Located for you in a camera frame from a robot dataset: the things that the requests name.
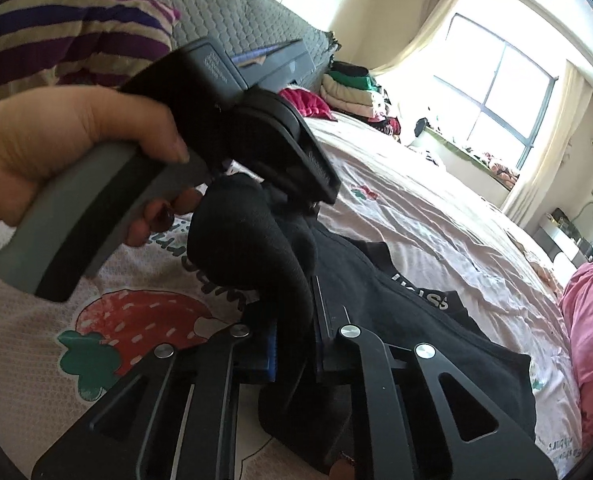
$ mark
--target silver screw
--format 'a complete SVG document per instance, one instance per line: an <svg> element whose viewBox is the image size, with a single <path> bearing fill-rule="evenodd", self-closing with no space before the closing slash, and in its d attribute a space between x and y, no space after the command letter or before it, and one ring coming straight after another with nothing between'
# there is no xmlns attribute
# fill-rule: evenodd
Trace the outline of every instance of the silver screw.
<svg viewBox="0 0 593 480"><path fill-rule="evenodd" d="M159 359L167 359L172 354L174 354L174 346L167 343L163 343L154 349L154 355Z"/></svg>
<svg viewBox="0 0 593 480"><path fill-rule="evenodd" d="M247 335L250 335L250 329L242 323L237 323L230 327L230 335L237 338L246 337Z"/></svg>
<svg viewBox="0 0 593 480"><path fill-rule="evenodd" d="M346 325L341 327L341 335L349 339L354 339L361 335L361 329L358 326Z"/></svg>
<svg viewBox="0 0 593 480"><path fill-rule="evenodd" d="M428 345L427 343L420 344L417 346L415 351L421 359L432 359L437 354L437 351L434 349L434 347L432 345Z"/></svg>

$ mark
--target device grip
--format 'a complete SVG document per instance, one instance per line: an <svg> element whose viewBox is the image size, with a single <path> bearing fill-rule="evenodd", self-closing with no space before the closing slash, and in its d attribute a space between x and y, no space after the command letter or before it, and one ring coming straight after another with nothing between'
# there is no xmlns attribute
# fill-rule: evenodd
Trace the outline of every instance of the device grip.
<svg viewBox="0 0 593 480"><path fill-rule="evenodd" d="M94 275L125 240L149 200L171 200L207 177L192 150L189 163L167 165L133 142L100 144L41 190L0 251L0 278L45 300L67 301L80 278Z"/></svg>

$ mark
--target person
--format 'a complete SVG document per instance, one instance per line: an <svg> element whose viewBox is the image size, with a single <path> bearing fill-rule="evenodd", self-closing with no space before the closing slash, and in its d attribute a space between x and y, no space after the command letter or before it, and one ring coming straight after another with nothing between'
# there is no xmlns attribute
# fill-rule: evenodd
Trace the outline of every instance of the person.
<svg viewBox="0 0 593 480"><path fill-rule="evenodd" d="M169 108L143 96L91 86L39 88L0 101L0 222L14 227L43 186L95 144L132 140L167 163L189 160L188 147ZM192 212L201 193L190 188L171 202L149 202L132 222L125 243L143 246L152 232L170 229L175 215ZM333 480L352 480L344 459Z"/></svg>

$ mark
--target beige curtain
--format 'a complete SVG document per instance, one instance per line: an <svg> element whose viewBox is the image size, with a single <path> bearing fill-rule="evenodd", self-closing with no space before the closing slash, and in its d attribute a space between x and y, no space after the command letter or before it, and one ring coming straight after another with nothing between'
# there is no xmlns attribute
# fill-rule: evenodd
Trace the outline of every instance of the beige curtain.
<svg viewBox="0 0 593 480"><path fill-rule="evenodd" d="M427 47L441 29L441 25L446 21L446 18L452 15L457 2L458 0L438 0L413 40L389 62L370 70L370 73L378 76L390 72L390 70L401 66L401 63L410 57L410 54Z"/></svg>
<svg viewBox="0 0 593 480"><path fill-rule="evenodd" d="M508 218L522 228L534 216L554 181L565 147L579 127L592 97L592 87L569 61L565 64L563 81L557 86L558 107L549 124L544 121L521 176L501 207Z"/></svg>

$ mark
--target striped pillow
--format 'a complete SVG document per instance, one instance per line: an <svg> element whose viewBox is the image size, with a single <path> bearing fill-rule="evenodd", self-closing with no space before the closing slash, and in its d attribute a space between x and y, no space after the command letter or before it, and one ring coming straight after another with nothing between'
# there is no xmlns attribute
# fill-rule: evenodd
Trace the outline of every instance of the striped pillow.
<svg viewBox="0 0 593 480"><path fill-rule="evenodd" d="M0 99L52 84L119 86L169 53L179 17L156 0L4 0Z"/></svg>

